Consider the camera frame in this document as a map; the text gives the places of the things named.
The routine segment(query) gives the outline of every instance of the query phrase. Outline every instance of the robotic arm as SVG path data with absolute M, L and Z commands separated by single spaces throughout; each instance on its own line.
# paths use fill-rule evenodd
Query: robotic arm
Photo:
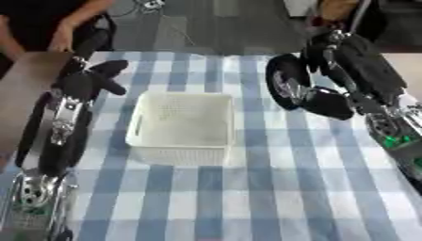
M 342 89 L 319 87 L 309 73 Z M 300 57 L 283 55 L 267 65 L 268 90 L 284 109 L 301 107 L 347 120 L 365 116 L 369 134 L 410 179 L 422 181 L 422 104 L 372 43 L 341 30 L 311 38 Z
M 83 43 L 65 65 L 51 91 L 36 102 L 24 129 L 15 164 L 22 172 L 15 178 L 0 213 L 1 240 L 72 240 L 68 222 L 77 183 L 73 168 L 89 138 L 92 107 L 101 90 L 123 95 L 113 78 L 127 67 L 126 60 L 88 67 L 94 50 L 107 39 L 99 30 Z M 44 112 L 52 111 L 38 167 L 23 169 L 24 160 L 40 134 Z

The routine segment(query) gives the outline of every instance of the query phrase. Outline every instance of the basket hole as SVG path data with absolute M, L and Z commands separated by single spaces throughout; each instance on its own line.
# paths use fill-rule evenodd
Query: basket hole
M 142 124 L 142 117 L 139 117 L 138 121 L 137 121 L 137 128 L 135 128 L 135 135 L 139 136 L 139 132 L 140 132 L 140 125 Z

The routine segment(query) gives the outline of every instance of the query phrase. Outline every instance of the person's hand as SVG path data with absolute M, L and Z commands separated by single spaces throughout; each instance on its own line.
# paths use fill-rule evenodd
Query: person's hand
M 70 24 L 59 24 L 53 39 L 50 42 L 48 51 L 53 52 L 72 52 L 73 48 L 73 27 Z
M 8 25 L 8 16 L 0 15 L 0 27 Z

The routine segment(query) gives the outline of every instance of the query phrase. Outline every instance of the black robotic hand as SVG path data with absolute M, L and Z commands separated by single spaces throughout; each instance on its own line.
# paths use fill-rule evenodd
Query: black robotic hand
M 48 105 L 54 105 L 55 114 L 43 143 L 39 172 L 49 177 L 58 177 L 65 174 L 67 168 L 77 165 L 89 138 L 91 107 L 101 90 L 116 95 L 124 95 L 126 92 L 113 80 L 127 67 L 126 60 L 108 61 L 87 69 L 88 59 L 106 41 L 106 37 L 106 32 L 99 30 L 84 42 L 52 85 L 53 91 L 44 93 L 37 101 L 19 144 L 15 160 L 18 167 L 23 165 L 36 139 Z

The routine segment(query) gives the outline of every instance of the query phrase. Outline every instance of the silver metal bracket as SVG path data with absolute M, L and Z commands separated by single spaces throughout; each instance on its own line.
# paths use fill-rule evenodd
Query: silver metal bracket
M 53 134 L 51 142 L 63 146 L 73 133 L 79 114 L 84 103 L 71 97 L 62 98 L 53 120 Z

